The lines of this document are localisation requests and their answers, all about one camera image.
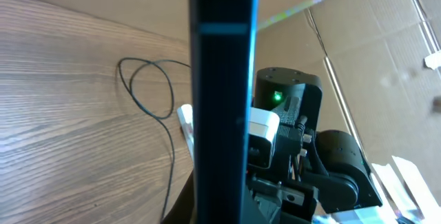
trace black metal post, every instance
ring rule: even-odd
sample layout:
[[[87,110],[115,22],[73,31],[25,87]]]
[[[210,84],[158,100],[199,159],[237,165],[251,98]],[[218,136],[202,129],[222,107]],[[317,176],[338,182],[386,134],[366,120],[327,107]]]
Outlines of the black metal post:
[[[198,223],[240,223],[258,0],[190,0]]]

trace wood grain surface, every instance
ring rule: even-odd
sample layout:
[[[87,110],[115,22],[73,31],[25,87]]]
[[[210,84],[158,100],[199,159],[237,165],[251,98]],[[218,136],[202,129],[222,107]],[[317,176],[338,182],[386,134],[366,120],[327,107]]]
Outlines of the wood grain surface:
[[[0,223],[158,222],[170,142],[116,77],[123,57],[188,63],[188,47],[35,0],[0,0]],[[190,103],[189,69],[164,67],[176,105]],[[134,88],[167,113],[161,72],[145,69]],[[176,148],[169,209],[192,161],[176,114],[165,124]]]

